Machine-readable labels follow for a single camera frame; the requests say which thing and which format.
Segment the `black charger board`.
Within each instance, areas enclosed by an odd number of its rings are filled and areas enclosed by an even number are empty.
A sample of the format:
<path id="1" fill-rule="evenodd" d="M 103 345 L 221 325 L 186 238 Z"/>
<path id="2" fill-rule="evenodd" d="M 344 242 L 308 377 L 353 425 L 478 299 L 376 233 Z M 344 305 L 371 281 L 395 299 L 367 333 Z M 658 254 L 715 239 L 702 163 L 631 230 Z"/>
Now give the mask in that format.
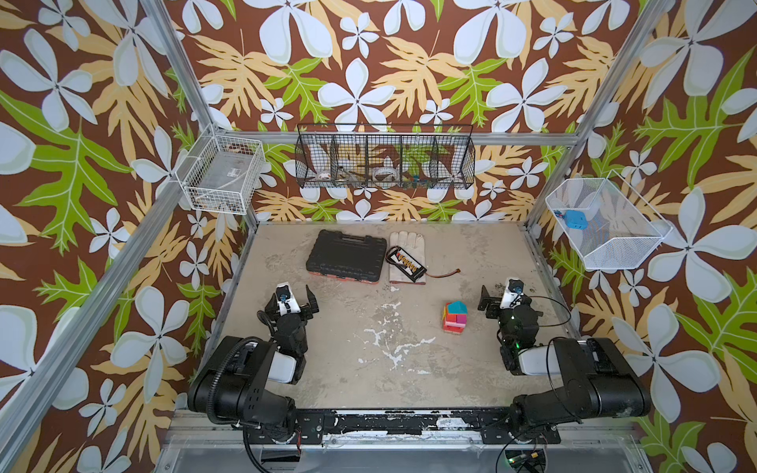
<path id="1" fill-rule="evenodd" d="M 427 273 L 427 268 L 401 246 L 393 246 L 388 250 L 386 262 L 412 283 L 416 283 Z"/>

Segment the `tape roll in basket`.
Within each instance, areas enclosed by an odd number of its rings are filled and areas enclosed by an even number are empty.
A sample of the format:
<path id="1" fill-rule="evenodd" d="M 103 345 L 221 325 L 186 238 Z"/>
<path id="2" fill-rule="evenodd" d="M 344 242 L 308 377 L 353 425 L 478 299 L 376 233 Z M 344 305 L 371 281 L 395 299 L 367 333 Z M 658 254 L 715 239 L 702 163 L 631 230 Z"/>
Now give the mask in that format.
<path id="1" fill-rule="evenodd" d="M 374 181 L 398 181 L 398 179 L 400 178 L 400 172 L 398 171 L 398 169 L 391 167 L 380 167 L 373 169 L 372 176 Z"/>

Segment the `red arch block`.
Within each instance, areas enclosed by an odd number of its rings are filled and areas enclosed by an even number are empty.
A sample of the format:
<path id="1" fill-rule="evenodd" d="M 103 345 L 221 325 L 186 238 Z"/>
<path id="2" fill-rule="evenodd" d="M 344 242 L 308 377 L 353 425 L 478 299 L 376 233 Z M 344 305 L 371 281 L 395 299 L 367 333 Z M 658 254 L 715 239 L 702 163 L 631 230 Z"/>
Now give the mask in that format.
<path id="1" fill-rule="evenodd" d="M 463 334 L 464 329 L 465 329 L 465 327 L 463 327 L 463 326 L 443 325 L 443 331 L 445 331 L 445 333 Z"/>

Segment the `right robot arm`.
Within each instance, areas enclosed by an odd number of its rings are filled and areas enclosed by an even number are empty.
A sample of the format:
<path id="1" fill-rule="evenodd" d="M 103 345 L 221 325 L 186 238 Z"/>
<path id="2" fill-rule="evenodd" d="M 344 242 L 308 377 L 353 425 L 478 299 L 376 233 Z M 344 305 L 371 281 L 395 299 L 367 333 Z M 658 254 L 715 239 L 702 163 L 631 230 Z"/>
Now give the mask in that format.
<path id="1" fill-rule="evenodd" d="M 532 307 L 522 281 L 511 279 L 501 297 L 483 287 L 477 309 L 498 323 L 496 338 L 506 370 L 514 376 L 545 376 L 550 384 L 546 392 L 513 399 L 511 432 L 650 413 L 650 390 L 611 340 L 556 336 L 544 345 L 536 343 L 543 313 Z"/>

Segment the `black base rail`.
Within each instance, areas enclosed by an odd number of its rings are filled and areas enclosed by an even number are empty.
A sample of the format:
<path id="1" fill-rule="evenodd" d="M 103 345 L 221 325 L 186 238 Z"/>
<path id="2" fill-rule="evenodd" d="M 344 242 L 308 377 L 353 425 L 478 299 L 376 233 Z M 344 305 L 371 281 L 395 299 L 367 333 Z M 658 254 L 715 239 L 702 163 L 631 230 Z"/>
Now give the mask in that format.
<path id="1" fill-rule="evenodd" d="M 386 439 L 423 441 L 439 433 L 469 436 L 475 443 L 512 441 L 506 407 L 449 409 L 300 409 L 290 437 L 255 426 L 246 434 L 254 445 L 323 445 L 325 438 L 367 434 Z"/>

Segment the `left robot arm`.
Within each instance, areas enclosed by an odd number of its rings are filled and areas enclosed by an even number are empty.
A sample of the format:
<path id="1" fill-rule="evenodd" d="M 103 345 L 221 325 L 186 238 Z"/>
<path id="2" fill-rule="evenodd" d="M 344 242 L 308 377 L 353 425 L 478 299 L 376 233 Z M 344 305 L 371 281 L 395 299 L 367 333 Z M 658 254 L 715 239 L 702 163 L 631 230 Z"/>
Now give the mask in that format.
<path id="1" fill-rule="evenodd" d="M 288 283 L 279 284 L 257 313 L 269 338 L 224 337 L 191 384 L 188 409 L 216 425 L 258 427 L 277 441 L 289 439 L 297 426 L 295 401 L 266 384 L 297 384 L 303 376 L 307 325 L 319 312 L 315 294 L 307 289 L 306 296 L 301 304 Z"/>

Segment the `blue object in basket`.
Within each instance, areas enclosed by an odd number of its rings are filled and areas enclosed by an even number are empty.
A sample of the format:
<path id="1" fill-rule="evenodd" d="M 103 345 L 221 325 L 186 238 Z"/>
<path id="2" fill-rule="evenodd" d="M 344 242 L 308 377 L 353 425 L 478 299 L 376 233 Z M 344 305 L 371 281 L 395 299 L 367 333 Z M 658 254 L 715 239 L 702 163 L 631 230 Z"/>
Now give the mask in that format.
<path id="1" fill-rule="evenodd" d="M 566 210 L 562 213 L 562 220 L 565 226 L 571 230 L 583 231 L 589 228 L 589 220 L 582 211 Z"/>

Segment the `teal quarter-round block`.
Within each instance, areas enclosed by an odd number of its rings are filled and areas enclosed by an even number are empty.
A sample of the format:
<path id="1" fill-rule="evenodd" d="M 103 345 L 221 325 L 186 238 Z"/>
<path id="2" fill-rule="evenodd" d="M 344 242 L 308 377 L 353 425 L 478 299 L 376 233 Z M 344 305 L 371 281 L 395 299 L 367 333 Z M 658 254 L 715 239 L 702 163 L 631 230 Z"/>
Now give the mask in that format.
<path id="1" fill-rule="evenodd" d="M 449 315 L 467 315 L 467 306 L 460 301 L 452 302 L 446 305 L 446 310 Z"/>

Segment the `black tool case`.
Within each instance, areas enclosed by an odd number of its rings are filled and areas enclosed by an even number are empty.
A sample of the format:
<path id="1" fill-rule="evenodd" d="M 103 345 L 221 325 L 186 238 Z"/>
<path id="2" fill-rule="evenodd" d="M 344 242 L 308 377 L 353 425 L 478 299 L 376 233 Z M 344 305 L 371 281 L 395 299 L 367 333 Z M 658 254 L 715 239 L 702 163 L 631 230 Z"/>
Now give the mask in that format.
<path id="1" fill-rule="evenodd" d="M 388 241 L 321 230 L 306 261 L 313 274 L 376 284 L 384 267 Z"/>

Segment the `white mesh basket right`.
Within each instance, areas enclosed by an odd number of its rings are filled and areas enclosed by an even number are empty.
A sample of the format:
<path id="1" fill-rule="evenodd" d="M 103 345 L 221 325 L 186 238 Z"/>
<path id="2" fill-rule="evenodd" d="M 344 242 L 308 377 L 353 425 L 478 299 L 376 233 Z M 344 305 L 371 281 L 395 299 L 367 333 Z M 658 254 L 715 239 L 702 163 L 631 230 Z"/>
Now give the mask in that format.
<path id="1" fill-rule="evenodd" d="M 565 179 L 546 204 L 589 271 L 637 269 L 673 230 L 672 223 L 616 171 L 607 177 Z M 568 229 L 562 220 L 566 210 L 584 212 L 589 228 Z"/>

